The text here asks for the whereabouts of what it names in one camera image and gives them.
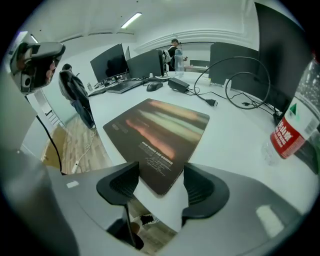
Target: mouse pad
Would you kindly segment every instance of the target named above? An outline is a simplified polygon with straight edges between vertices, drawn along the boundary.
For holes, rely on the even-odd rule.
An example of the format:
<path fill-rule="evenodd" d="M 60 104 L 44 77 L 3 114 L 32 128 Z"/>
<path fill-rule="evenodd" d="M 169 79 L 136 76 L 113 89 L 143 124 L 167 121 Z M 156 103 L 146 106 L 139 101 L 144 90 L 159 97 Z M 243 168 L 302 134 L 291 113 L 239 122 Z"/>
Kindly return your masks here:
<path fill-rule="evenodd" d="M 103 126 L 127 162 L 139 162 L 140 177 L 165 195 L 198 145 L 209 116 L 146 99 Z"/>

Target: white desk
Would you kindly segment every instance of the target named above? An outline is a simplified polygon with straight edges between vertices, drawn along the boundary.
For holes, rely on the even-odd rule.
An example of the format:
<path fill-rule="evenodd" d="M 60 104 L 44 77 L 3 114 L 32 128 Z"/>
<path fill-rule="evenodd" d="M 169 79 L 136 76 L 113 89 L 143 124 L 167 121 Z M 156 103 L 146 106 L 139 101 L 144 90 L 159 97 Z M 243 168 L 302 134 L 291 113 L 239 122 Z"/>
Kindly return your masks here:
<path fill-rule="evenodd" d="M 198 73 L 185 72 L 182 80 L 189 83 L 193 89 L 198 76 Z M 224 90 L 209 85 L 208 79 L 200 79 L 197 86 L 200 87 L 201 93 L 213 91 L 225 96 Z M 97 131 L 114 165 L 126 161 L 103 130 L 103 126 L 129 108 L 151 98 L 210 116 L 203 136 L 189 160 L 190 163 L 256 179 L 287 200 L 300 213 L 306 213 L 318 194 L 317 176 L 294 155 L 282 160 L 276 167 L 268 166 L 262 159 L 261 147 L 274 129 L 273 117 L 261 109 L 236 108 L 228 100 L 213 93 L 202 97 L 217 100 L 218 106 L 211 107 L 197 96 L 174 92 L 167 83 L 153 92 L 147 92 L 145 86 L 139 86 L 123 94 L 106 92 L 90 97 L 89 100 Z M 242 102 L 248 102 L 248 98 L 239 95 L 233 101 L 240 105 Z M 181 229 L 181 212 L 188 207 L 188 195 L 183 183 L 182 173 L 169 192 L 160 197 L 139 179 L 134 195 L 152 214 L 178 232 Z"/>

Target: black panel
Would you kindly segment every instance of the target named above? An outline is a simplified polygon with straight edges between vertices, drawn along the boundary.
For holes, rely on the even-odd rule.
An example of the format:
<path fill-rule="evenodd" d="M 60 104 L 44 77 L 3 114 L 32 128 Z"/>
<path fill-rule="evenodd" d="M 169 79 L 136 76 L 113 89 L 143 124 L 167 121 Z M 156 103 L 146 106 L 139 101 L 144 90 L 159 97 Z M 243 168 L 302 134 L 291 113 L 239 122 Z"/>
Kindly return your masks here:
<path fill-rule="evenodd" d="M 259 54 L 256 50 L 225 42 L 216 42 L 210 48 L 210 65 L 226 58 L 244 56 L 257 59 Z M 213 83 L 224 85 L 226 79 L 238 72 L 255 73 L 258 70 L 258 63 L 251 59 L 229 59 L 210 68 L 209 77 Z M 240 84 L 247 79 L 248 75 L 236 76 L 232 80 L 232 86 Z"/>
<path fill-rule="evenodd" d="M 269 71 L 271 84 L 291 101 L 307 64 L 312 59 L 305 32 L 291 19 L 255 3 L 259 22 L 259 60 Z M 267 80 L 260 67 L 258 75 Z"/>
<path fill-rule="evenodd" d="M 139 163 L 133 162 L 101 180 L 96 190 L 109 204 L 127 206 L 139 182 Z"/>
<path fill-rule="evenodd" d="M 188 193 L 189 207 L 182 211 L 182 226 L 188 219 L 211 217 L 225 206 L 230 196 L 229 188 L 222 179 L 192 163 L 184 164 L 183 185 Z"/>

